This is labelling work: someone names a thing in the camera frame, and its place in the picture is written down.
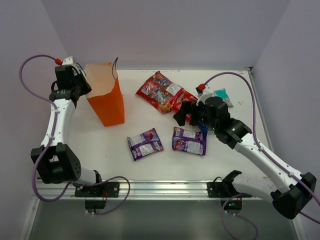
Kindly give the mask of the red gummy snack bag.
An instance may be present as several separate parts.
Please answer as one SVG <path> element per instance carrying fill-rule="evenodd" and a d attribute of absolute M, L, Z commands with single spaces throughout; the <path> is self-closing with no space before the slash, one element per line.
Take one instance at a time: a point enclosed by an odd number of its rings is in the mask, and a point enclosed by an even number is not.
<path fill-rule="evenodd" d="M 191 94 L 188 91 L 183 91 L 183 93 L 181 94 L 181 96 L 179 96 L 177 98 L 177 101 L 173 104 L 172 106 L 172 110 L 177 113 L 182 106 L 182 103 L 187 101 L 187 102 L 192 102 L 192 101 L 197 101 L 198 98 L 196 96 L 194 96 L 193 94 Z"/>

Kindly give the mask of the blue snack bag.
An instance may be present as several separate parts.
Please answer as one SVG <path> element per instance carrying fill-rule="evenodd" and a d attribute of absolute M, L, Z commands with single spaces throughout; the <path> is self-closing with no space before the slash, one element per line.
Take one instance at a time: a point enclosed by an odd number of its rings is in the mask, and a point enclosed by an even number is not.
<path fill-rule="evenodd" d="M 203 132 L 205 134 L 208 133 L 209 128 L 207 126 L 205 126 L 204 124 L 199 124 L 198 128 L 200 129 L 201 132 Z"/>

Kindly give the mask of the purple snack bag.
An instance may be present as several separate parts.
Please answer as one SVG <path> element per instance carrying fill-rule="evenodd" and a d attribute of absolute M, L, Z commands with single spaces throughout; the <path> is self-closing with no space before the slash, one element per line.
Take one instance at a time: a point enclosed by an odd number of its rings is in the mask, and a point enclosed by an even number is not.
<path fill-rule="evenodd" d="M 207 150 L 207 134 L 202 131 L 191 131 L 174 127 L 172 149 L 178 152 L 205 156 Z"/>
<path fill-rule="evenodd" d="M 134 137 L 127 137 L 127 143 L 134 161 L 148 155 L 162 152 L 164 147 L 155 128 L 140 133 Z"/>

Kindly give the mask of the red mixed candy bag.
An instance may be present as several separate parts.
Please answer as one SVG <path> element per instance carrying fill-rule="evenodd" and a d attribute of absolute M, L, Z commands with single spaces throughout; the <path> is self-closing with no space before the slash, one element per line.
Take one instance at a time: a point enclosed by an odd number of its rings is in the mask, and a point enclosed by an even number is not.
<path fill-rule="evenodd" d="M 184 93 L 184 88 L 169 80 L 160 71 L 149 77 L 135 93 L 161 113 L 168 113 Z"/>

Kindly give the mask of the teal snack packet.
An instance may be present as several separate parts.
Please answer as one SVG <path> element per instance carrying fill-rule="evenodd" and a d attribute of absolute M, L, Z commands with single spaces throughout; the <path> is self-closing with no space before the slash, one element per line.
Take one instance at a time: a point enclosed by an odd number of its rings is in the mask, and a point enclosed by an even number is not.
<path fill-rule="evenodd" d="M 213 90 L 213 97 L 220 97 L 227 104 L 229 108 L 234 107 L 225 88 L 222 88 L 219 90 Z"/>

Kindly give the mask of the orange paper bag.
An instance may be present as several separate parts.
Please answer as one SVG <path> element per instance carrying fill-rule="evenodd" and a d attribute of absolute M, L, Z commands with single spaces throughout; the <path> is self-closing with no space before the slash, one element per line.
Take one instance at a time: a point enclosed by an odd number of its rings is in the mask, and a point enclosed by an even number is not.
<path fill-rule="evenodd" d="M 125 105 L 117 73 L 116 58 L 113 62 L 89 63 L 85 66 L 86 80 L 91 92 L 86 99 L 104 127 L 125 122 Z"/>

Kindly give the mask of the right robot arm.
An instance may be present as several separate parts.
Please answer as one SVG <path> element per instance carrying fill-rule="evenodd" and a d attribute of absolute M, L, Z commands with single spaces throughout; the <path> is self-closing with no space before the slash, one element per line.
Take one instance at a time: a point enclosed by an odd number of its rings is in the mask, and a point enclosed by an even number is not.
<path fill-rule="evenodd" d="M 183 101 L 173 118 L 179 126 L 184 126 L 187 115 L 190 115 L 191 126 L 204 125 L 213 130 L 220 142 L 245 156 L 269 179 L 253 180 L 233 171 L 229 174 L 231 179 L 222 185 L 227 196 L 244 193 L 258 197 L 271 202 L 282 216 L 290 220 L 315 198 L 316 177 L 310 172 L 301 173 L 263 145 L 246 124 L 230 116 L 227 104 L 220 97 Z"/>

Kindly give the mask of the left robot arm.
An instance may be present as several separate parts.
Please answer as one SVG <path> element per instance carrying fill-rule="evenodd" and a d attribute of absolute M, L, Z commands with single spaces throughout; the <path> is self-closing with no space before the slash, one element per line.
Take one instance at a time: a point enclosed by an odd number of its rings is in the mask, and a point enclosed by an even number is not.
<path fill-rule="evenodd" d="M 48 97 L 52 101 L 46 135 L 40 147 L 31 151 L 32 161 L 41 158 L 37 172 L 45 184 L 72 182 L 86 185 L 92 196 L 103 193 L 104 184 L 99 173 L 81 166 L 76 154 L 69 147 L 70 126 L 81 96 L 92 89 L 86 81 L 83 69 L 74 63 L 55 67 L 56 81 L 51 85 Z"/>

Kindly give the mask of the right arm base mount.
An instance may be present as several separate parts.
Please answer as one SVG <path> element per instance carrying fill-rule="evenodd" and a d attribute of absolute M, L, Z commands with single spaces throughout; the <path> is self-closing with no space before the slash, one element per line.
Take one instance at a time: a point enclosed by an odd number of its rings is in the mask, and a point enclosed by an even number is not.
<path fill-rule="evenodd" d="M 206 190 L 209 198 L 231 198 L 235 195 L 240 194 L 235 187 L 233 186 L 233 182 L 238 175 L 241 175 L 242 172 L 239 170 L 233 170 L 226 177 L 222 178 L 220 176 L 216 177 L 213 181 L 206 183 Z M 233 198 L 229 201 L 224 210 L 239 213 L 242 209 L 243 198 L 251 198 L 252 195 L 243 193 L 241 196 Z"/>

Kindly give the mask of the aluminium rail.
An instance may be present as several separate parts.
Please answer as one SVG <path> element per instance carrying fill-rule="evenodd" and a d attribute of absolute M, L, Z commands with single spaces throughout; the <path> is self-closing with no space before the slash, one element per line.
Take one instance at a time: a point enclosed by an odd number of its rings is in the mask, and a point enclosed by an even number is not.
<path fill-rule="evenodd" d="M 110 190 L 107 191 L 107 199 L 123 199 L 129 189 L 128 183 L 124 179 L 115 179 L 107 182 L 107 187 L 111 187 L 111 182 L 116 183 Z M 227 199 L 235 196 L 218 193 L 214 191 L 212 182 L 201 181 L 130 181 L 129 200 L 204 200 L 207 198 Z M 66 183 L 60 184 L 44 184 L 40 181 L 36 183 L 39 193 L 48 199 L 57 197 L 65 188 Z M 98 192 L 90 192 L 88 196 L 78 193 L 82 188 L 75 187 L 72 184 L 67 188 L 61 199 L 68 198 L 102 198 L 98 196 Z"/>

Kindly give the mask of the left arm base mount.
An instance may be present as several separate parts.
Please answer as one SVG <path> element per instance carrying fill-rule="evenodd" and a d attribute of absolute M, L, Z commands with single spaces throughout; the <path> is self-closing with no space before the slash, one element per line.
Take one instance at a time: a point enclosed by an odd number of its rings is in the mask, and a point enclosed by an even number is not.
<path fill-rule="evenodd" d="M 88 212 L 103 210 L 108 198 L 119 196 L 120 183 L 116 181 L 107 182 L 92 187 L 77 187 L 74 196 L 85 198 L 84 207 Z"/>

